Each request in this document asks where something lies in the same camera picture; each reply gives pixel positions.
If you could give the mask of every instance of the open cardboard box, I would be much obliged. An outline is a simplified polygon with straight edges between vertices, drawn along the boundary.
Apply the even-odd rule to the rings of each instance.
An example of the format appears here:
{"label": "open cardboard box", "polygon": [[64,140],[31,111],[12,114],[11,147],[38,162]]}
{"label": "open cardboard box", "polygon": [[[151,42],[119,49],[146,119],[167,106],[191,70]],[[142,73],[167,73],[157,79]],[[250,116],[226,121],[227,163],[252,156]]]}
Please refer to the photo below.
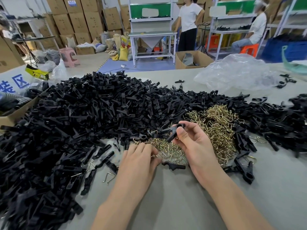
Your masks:
{"label": "open cardboard box", "polygon": [[33,100],[29,101],[27,104],[25,104],[23,107],[9,114],[8,116],[0,117],[0,127],[1,126],[13,127],[19,120],[21,120],[25,116],[27,110],[37,103],[38,99],[39,98],[36,97]]}
{"label": "open cardboard box", "polygon": [[[182,63],[182,60],[185,57],[186,53],[192,54],[194,57],[194,60],[193,60],[194,63],[199,64],[199,66],[186,66],[184,63]],[[205,68],[212,62],[213,62],[213,59],[211,59],[209,56],[202,53],[201,51],[179,51],[179,52],[176,52],[175,68],[176,69]]]}

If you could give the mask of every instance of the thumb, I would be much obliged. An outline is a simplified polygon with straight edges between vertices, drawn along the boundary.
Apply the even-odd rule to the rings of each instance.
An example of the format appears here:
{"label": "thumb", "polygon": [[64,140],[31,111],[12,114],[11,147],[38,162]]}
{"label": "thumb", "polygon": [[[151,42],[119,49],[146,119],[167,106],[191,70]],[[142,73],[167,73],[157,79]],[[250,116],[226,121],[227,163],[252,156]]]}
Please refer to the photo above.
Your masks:
{"label": "thumb", "polygon": [[150,168],[149,168],[149,175],[152,177],[154,174],[154,171],[158,165],[160,165],[162,162],[162,158],[155,157],[151,162],[150,162]]}
{"label": "thumb", "polygon": [[177,136],[184,143],[185,146],[188,146],[193,140],[190,138],[189,134],[183,129],[183,127],[177,128]]}

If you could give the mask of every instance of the pink plastic stool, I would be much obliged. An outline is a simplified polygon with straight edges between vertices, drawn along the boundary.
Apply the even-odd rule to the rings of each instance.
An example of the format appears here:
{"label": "pink plastic stool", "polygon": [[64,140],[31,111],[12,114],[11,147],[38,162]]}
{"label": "pink plastic stool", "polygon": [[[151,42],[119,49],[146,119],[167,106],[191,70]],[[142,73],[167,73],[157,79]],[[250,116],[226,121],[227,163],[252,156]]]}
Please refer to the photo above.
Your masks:
{"label": "pink plastic stool", "polygon": [[74,68],[76,64],[80,64],[78,59],[72,57],[75,56],[76,53],[71,47],[61,48],[59,54],[64,61],[65,67]]}

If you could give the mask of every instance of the right hand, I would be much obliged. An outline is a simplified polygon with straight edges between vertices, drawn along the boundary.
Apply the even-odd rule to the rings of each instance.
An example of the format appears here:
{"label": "right hand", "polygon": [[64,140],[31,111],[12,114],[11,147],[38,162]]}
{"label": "right hand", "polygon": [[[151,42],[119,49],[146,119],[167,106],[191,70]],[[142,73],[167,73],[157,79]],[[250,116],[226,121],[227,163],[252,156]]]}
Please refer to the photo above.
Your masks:
{"label": "right hand", "polygon": [[196,123],[180,121],[185,129],[177,128],[177,137],[173,143],[185,152],[191,170],[199,183],[206,189],[225,172],[219,165],[208,135]]}

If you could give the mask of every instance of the blue floor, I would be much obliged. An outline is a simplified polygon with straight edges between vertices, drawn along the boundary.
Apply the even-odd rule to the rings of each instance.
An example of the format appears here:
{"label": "blue floor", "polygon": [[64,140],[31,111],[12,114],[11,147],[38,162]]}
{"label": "blue floor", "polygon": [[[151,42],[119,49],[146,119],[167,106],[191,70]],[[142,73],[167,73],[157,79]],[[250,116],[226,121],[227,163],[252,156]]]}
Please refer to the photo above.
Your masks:
{"label": "blue floor", "polygon": [[138,71],[160,71],[160,70],[173,70],[175,65],[173,59],[159,60],[156,58],[139,58],[136,61],[136,67],[133,67],[133,61],[113,61],[108,59],[104,65],[98,70],[101,73],[116,73],[125,70],[126,72]]}

